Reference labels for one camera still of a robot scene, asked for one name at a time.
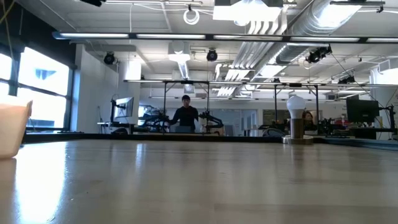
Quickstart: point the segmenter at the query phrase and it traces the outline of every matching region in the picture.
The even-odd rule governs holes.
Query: dark shirt
[[[188,108],[182,106],[176,110],[173,120],[170,121],[170,125],[173,125],[180,120],[180,126],[189,126],[192,129],[195,129],[194,119],[198,120],[198,110],[191,106]]]

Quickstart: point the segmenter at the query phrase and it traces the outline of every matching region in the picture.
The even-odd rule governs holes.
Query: window
[[[30,48],[21,54],[18,82],[65,96],[69,68]]]
[[[0,82],[0,96],[8,95],[9,85]]]
[[[0,54],[0,78],[9,80],[11,77],[12,60],[4,54]]]
[[[17,79],[17,96],[33,100],[28,127],[68,128],[69,67],[26,47]]]

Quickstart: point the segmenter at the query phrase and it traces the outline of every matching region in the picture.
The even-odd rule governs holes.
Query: ceiling
[[[202,0],[200,9],[212,10],[213,0]],[[163,11],[148,9],[141,6],[103,4],[94,7],[75,0],[18,0],[27,10],[54,26],[60,31],[74,32],[173,32],[173,33],[210,33],[210,34],[243,34],[249,28],[240,27],[231,21],[214,21],[212,16],[200,13],[200,20],[196,25],[188,25],[183,20],[184,11]],[[291,21],[310,0],[296,0],[297,7],[287,12],[288,21]],[[398,11],[398,1],[385,0],[385,10]],[[165,6],[166,9],[184,9],[185,6]],[[345,25],[340,27],[333,35],[384,35],[392,36],[398,33],[398,14],[382,12],[357,12]],[[142,72],[145,75],[156,73],[171,73],[178,70],[175,62],[168,60],[168,44],[166,40],[102,40],[91,44],[104,45],[135,45],[143,59]],[[191,52],[196,54],[188,61],[190,70],[214,71],[216,63],[206,61],[206,52],[215,48],[219,60],[234,60],[241,46],[240,42],[189,42]],[[356,69],[357,82],[369,80],[368,68],[375,66],[373,63],[363,61],[381,61],[385,57],[398,55],[398,45],[346,45],[333,44],[333,54],[345,69]],[[124,52],[117,55],[120,60],[129,60],[137,52]],[[282,81],[307,82],[328,81],[333,75],[343,72],[336,60],[329,56],[310,69],[303,58],[298,59],[296,65],[288,66],[284,71]]]

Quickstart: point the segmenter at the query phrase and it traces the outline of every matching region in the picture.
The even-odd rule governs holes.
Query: window frame
[[[43,52],[36,50],[38,53],[47,56]],[[30,89],[32,91],[36,91],[39,93],[44,93],[47,95],[52,95],[52,96],[61,96],[66,99],[66,107],[65,107],[65,116],[63,119],[63,128],[33,128],[33,127],[26,127],[26,130],[29,131],[69,131],[70,130],[70,123],[71,123],[71,113],[72,113],[72,94],[73,94],[73,82],[74,82],[74,74],[75,74],[75,68],[72,68],[71,66],[66,65],[69,68],[69,74],[68,74],[68,87],[67,87],[67,94],[61,95],[59,93],[55,93],[49,90],[44,90],[41,88],[37,88],[34,86],[22,84],[18,82],[19,78],[19,67],[21,65],[21,53],[23,52],[16,52],[15,50],[12,51],[12,56],[14,57],[12,61],[12,67],[11,67],[11,76],[9,80],[5,80],[3,78],[0,78],[0,82],[2,83],[7,83],[9,85],[9,92],[8,94],[11,96],[17,96],[18,94],[18,88],[26,88]],[[11,57],[11,52],[10,49],[7,48],[6,46],[0,44],[0,54],[4,54],[8,57]]]

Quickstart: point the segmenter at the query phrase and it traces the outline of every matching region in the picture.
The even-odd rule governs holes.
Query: white lamp
[[[305,101],[299,96],[292,96],[287,100],[287,109],[290,113],[290,134],[292,139],[302,139],[304,136],[303,111]]]

